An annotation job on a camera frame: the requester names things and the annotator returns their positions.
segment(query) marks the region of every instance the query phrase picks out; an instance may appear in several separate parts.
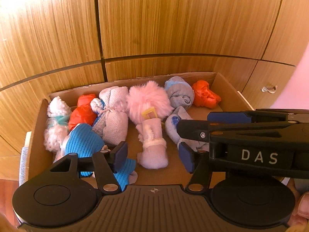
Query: crumpled orange plastic bag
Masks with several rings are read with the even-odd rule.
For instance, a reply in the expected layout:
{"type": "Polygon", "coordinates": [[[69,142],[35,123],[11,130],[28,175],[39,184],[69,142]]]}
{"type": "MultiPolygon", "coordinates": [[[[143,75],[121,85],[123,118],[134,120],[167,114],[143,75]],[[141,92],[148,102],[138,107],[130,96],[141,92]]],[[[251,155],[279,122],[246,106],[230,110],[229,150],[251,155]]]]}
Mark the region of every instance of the crumpled orange plastic bag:
{"type": "Polygon", "coordinates": [[[77,108],[72,112],[69,120],[70,131],[79,123],[93,124],[97,115],[92,111],[90,102],[94,98],[96,98],[95,94],[81,95],[78,98],[77,108]]]}
{"type": "Polygon", "coordinates": [[[199,80],[193,84],[195,106],[205,106],[210,109],[216,108],[221,101],[221,97],[209,89],[209,83],[204,80],[199,80]]]}

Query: black mechanical device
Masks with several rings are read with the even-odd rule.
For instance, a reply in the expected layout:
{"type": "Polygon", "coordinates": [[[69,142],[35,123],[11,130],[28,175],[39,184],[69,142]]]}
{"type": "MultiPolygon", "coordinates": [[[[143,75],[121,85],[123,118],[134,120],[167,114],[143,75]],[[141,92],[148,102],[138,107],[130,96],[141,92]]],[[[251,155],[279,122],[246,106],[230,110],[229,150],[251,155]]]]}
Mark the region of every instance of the black mechanical device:
{"type": "Polygon", "coordinates": [[[210,143],[179,156],[192,177],[181,185],[129,185],[114,174],[127,144],[89,158],[68,154],[20,186],[13,208],[27,231],[284,232],[295,205],[273,176],[309,178],[309,111],[260,109],[210,113],[208,121],[181,120],[182,138],[210,143]],[[94,171],[98,189],[79,177],[94,171]],[[226,179],[209,188],[212,172],[226,179]]]}

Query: wooden floor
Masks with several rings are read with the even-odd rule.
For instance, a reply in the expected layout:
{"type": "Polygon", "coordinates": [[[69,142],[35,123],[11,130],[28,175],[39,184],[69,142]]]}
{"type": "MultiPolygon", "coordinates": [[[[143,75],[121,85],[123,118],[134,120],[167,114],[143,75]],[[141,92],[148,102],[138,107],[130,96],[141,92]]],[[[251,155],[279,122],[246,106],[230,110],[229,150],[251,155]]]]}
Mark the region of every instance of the wooden floor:
{"type": "Polygon", "coordinates": [[[0,212],[5,214],[9,222],[15,226],[19,226],[19,222],[12,207],[12,197],[17,188],[17,181],[0,179],[0,212]]]}

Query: round black disc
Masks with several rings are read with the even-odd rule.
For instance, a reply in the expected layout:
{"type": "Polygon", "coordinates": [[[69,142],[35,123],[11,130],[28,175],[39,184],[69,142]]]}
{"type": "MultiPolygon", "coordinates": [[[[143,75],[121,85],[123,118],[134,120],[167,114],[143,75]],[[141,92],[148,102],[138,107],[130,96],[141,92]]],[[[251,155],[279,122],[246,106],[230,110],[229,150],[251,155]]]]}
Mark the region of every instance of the round black disc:
{"type": "Polygon", "coordinates": [[[261,228],[287,222],[295,198],[272,177],[231,176],[213,188],[211,202],[228,222],[261,228]]]}
{"type": "Polygon", "coordinates": [[[34,178],[13,196],[13,208],[20,221],[37,227],[74,223],[88,215],[96,203],[95,189],[72,177],[34,178]]]}

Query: pink wall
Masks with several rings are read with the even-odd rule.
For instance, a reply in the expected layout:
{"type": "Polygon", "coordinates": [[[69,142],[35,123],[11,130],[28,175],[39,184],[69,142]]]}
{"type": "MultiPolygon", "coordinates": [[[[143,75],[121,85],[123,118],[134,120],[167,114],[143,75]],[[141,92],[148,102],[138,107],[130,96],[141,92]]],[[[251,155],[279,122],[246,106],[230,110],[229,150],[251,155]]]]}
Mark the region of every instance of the pink wall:
{"type": "Polygon", "coordinates": [[[309,44],[296,71],[271,108],[309,109],[309,44]]]}

